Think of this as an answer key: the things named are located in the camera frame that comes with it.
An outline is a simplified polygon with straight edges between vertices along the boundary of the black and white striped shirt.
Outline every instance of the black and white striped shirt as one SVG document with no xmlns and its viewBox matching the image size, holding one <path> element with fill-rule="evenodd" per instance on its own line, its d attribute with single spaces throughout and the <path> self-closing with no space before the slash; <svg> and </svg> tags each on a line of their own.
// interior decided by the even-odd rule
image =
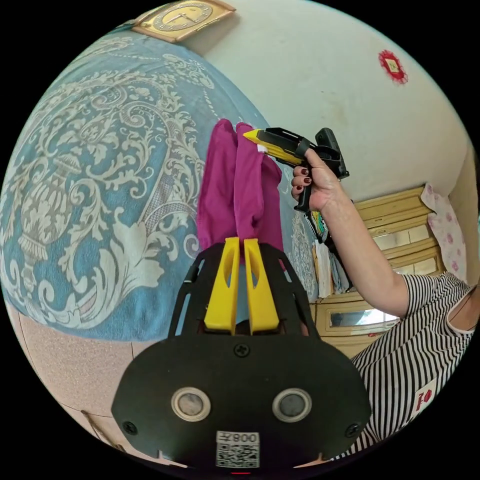
<svg viewBox="0 0 480 480">
<path fill-rule="evenodd" d="M 411 422 L 444 387 L 474 333 L 447 321 L 472 287 L 451 273 L 403 277 L 405 318 L 352 359 L 365 382 L 372 415 L 357 441 L 337 458 L 370 447 Z"/>
</svg>

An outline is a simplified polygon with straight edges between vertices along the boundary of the qr code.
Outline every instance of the qr code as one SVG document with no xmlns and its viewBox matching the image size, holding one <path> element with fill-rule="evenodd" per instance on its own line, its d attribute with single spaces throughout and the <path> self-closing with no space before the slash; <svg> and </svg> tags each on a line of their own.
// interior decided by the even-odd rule
<svg viewBox="0 0 480 480">
<path fill-rule="evenodd" d="M 218 432 L 216 466 L 254 469 L 260 466 L 260 441 L 257 433 Z"/>
</svg>

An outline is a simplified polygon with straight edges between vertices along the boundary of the red paper cutting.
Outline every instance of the red paper cutting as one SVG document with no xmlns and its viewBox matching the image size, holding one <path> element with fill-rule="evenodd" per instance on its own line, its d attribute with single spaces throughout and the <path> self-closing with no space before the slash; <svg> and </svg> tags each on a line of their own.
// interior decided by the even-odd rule
<svg viewBox="0 0 480 480">
<path fill-rule="evenodd" d="M 400 60 L 389 50 L 383 50 L 378 54 L 380 65 L 393 82 L 404 85 L 409 81 L 409 76 L 403 68 Z"/>
</svg>

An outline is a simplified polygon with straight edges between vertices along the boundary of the purple fabric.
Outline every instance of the purple fabric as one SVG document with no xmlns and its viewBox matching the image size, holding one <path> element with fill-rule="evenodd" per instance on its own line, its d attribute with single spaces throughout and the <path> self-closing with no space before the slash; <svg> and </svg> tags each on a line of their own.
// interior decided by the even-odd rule
<svg viewBox="0 0 480 480">
<path fill-rule="evenodd" d="M 197 209 L 203 250 L 228 237 L 258 239 L 283 251 L 278 186 L 282 171 L 243 134 L 252 130 L 221 119 L 213 128 Z"/>
</svg>

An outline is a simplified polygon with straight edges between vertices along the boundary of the floral patterned blanket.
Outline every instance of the floral patterned blanket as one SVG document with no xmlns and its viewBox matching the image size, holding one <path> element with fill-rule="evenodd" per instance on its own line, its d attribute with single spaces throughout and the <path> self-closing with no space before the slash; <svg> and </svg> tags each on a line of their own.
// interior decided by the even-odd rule
<svg viewBox="0 0 480 480">
<path fill-rule="evenodd" d="M 165 338 L 199 251 L 197 202 L 220 118 L 268 127 L 235 85 L 180 45 L 117 31 L 83 52 L 39 101 L 7 168 L 5 300 L 71 335 Z M 293 210 L 291 177 L 285 167 L 283 244 L 313 299 L 313 236 Z M 245 290 L 238 305 L 238 321 L 248 318 Z"/>
</svg>

